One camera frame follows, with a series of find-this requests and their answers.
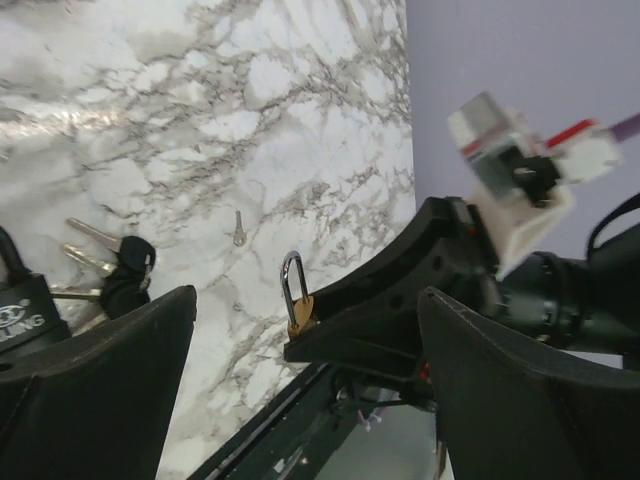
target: marble tabletop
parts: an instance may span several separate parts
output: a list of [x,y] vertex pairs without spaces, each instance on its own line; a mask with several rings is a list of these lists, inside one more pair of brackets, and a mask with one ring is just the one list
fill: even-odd
[[[61,251],[113,258],[77,217],[157,247],[152,297],[197,288],[160,479],[295,376],[285,254],[314,290],[412,217],[405,25],[402,0],[0,0],[0,223],[29,266],[99,284]],[[74,328],[96,313],[59,306]]]

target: gray wall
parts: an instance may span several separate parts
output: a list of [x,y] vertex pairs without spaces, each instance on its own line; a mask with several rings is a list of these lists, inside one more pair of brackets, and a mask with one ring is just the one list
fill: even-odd
[[[418,204],[470,192],[446,120],[483,90],[547,138],[640,111],[638,0],[407,0],[407,17]],[[624,166],[573,189],[576,210],[541,250],[582,257],[593,226],[640,191],[640,138],[623,152]]]

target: gray marble vein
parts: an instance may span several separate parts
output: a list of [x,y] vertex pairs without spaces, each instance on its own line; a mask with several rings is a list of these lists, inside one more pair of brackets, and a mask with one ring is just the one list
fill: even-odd
[[298,371],[284,255],[314,290],[413,215],[405,25],[399,0],[0,2],[0,221],[25,259],[95,284],[60,251],[110,258],[78,217],[152,241],[152,296],[198,290],[159,478],[193,472]]

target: purple cable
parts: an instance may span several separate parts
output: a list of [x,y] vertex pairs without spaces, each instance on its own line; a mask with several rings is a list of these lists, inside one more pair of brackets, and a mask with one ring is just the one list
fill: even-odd
[[618,143],[640,135],[640,113],[635,114],[609,128]]

